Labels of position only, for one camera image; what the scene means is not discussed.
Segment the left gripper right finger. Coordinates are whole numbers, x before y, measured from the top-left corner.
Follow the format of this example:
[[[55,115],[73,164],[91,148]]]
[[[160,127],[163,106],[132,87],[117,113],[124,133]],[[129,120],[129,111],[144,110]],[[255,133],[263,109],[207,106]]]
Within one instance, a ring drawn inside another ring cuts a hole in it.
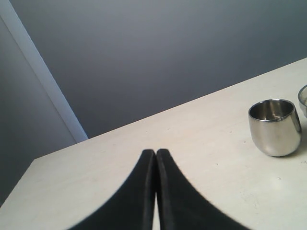
[[[160,229],[240,229],[240,223],[217,209],[192,186],[167,149],[158,150],[156,161]]]

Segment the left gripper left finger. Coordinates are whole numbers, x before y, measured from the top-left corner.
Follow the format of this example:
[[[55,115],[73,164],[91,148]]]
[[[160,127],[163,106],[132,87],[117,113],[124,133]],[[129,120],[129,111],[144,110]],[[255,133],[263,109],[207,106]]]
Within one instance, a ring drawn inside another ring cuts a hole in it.
[[[156,189],[156,156],[142,151],[122,186],[72,230],[151,230]]]

